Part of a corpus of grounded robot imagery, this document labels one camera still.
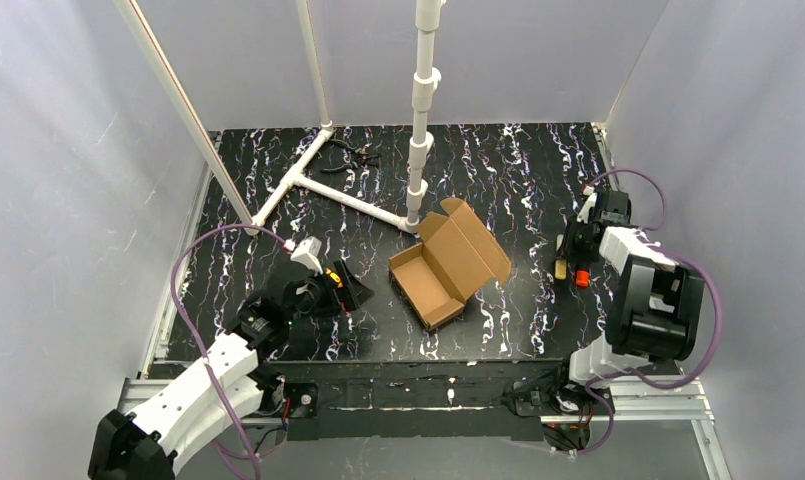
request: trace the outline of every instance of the box flap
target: box flap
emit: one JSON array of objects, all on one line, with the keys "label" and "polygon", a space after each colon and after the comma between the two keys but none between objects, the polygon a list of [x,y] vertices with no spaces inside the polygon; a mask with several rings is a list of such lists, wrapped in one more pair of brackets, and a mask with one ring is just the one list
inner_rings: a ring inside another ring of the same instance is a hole
[{"label": "box flap", "polygon": [[421,236],[455,287],[453,297],[466,301],[493,276],[504,282],[511,262],[470,206],[457,198],[440,204],[449,217],[430,213],[421,225],[425,233]]}]

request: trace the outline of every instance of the purple cable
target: purple cable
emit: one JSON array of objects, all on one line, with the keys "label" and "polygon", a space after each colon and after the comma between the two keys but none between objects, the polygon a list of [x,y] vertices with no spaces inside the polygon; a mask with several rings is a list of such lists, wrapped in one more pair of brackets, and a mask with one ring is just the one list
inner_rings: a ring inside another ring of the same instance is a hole
[{"label": "purple cable", "polygon": [[637,170],[632,170],[631,168],[615,168],[614,170],[609,170],[599,175],[598,177],[594,178],[587,185],[589,187],[592,187],[597,183],[599,183],[603,178],[614,173],[631,173],[633,175],[637,175],[646,180],[647,182],[651,183],[652,186],[655,187],[655,191],[658,192],[658,195],[661,197],[661,223],[652,227],[640,227],[640,228],[643,230],[649,230],[651,232],[661,229],[661,227],[663,227],[664,223],[667,221],[667,196],[664,195],[664,190],[662,190],[661,187],[659,187],[658,184],[655,183],[655,180],[649,178],[647,174],[639,172]]},{"label": "purple cable", "polygon": [[705,355],[702,357],[702,360],[699,361],[697,366],[687,375],[682,377],[679,380],[676,380],[671,383],[659,383],[652,379],[650,379],[646,374],[643,372],[636,370],[636,369],[629,369],[626,372],[616,372],[613,374],[609,374],[607,376],[596,377],[596,379],[591,380],[585,384],[585,392],[588,395],[595,398],[597,401],[601,402],[603,406],[605,406],[605,410],[608,411],[608,427],[605,429],[605,433],[602,435],[602,438],[599,439],[596,443],[591,445],[584,450],[578,450],[577,454],[586,454],[591,453],[594,450],[598,449],[608,440],[608,437],[611,436],[611,431],[614,429],[614,410],[611,408],[611,404],[608,401],[593,390],[591,390],[591,386],[601,382],[603,380],[612,380],[617,377],[621,377],[626,373],[631,373],[637,375],[641,380],[644,381],[647,385],[653,388],[657,388],[659,390],[672,390],[674,388],[679,388],[685,386],[694,379],[696,379],[699,374],[701,374],[705,367],[711,362],[711,359],[714,357],[714,353],[717,351],[717,348],[720,346],[720,337],[723,335],[723,304],[720,300],[720,291],[717,290],[717,285],[714,283],[714,280],[708,275],[708,272],[705,271],[698,263],[684,257],[682,255],[669,252],[661,247],[652,247],[660,253],[663,253],[669,258],[676,260],[679,263],[683,263],[694,270],[702,277],[705,281],[705,286],[708,288],[708,293],[711,295],[711,304],[714,307],[714,331],[712,332],[711,336],[711,343],[708,344],[708,350],[705,351]]},{"label": "purple cable", "polygon": [[[175,303],[175,307],[178,310],[178,314],[184,323],[187,324],[187,328],[190,330],[190,333],[193,335],[193,339],[196,341],[196,346],[199,348],[199,353],[202,354],[202,358],[208,358],[208,351],[205,347],[205,342],[202,340],[202,335],[199,334],[199,330],[196,329],[196,326],[190,320],[190,315],[187,313],[187,309],[184,308],[184,305],[181,303],[181,299],[178,298],[178,290],[176,287],[176,281],[178,280],[178,271],[181,269],[181,263],[190,255],[190,252],[196,249],[202,242],[207,240],[208,238],[216,235],[217,233],[224,232],[226,230],[235,230],[235,229],[248,229],[248,230],[257,230],[258,232],[263,232],[272,238],[274,238],[277,242],[279,242],[282,246],[285,244],[283,238],[276,235],[274,232],[264,228],[258,227],[255,225],[243,225],[239,223],[234,223],[230,225],[225,225],[222,227],[217,227],[201,237],[197,238],[192,244],[190,244],[187,249],[185,249],[181,255],[178,256],[178,260],[175,262],[175,266],[172,267],[172,273],[170,274],[170,285],[169,285],[169,293],[172,296],[172,301]],[[234,428],[237,430],[237,435],[240,437],[240,441],[243,444],[243,448],[246,449],[247,452],[251,452],[252,449],[252,442],[249,441],[248,435],[246,435],[246,430],[243,428],[243,425],[240,423],[240,417],[237,416],[237,412],[234,411],[234,408],[231,406],[231,402],[228,401],[228,396],[225,394],[225,391],[220,385],[219,380],[214,373],[213,368],[210,365],[205,363],[205,369],[208,372],[208,377],[211,379],[211,385],[213,385],[214,390],[216,390],[217,396],[222,401],[223,406],[225,407],[226,412],[228,412],[228,416],[231,418],[231,422],[234,424]],[[225,463],[226,467],[231,470],[238,478],[241,480],[251,480],[250,477],[247,477],[245,474],[240,472],[239,470],[234,467],[231,461],[223,454],[222,448],[219,445],[214,445],[216,448],[217,453],[219,454],[220,458],[222,459],[223,463]],[[255,471],[255,480],[260,480],[261,478],[261,463],[257,457],[254,455],[251,456],[249,459],[252,461],[252,469]]]}]

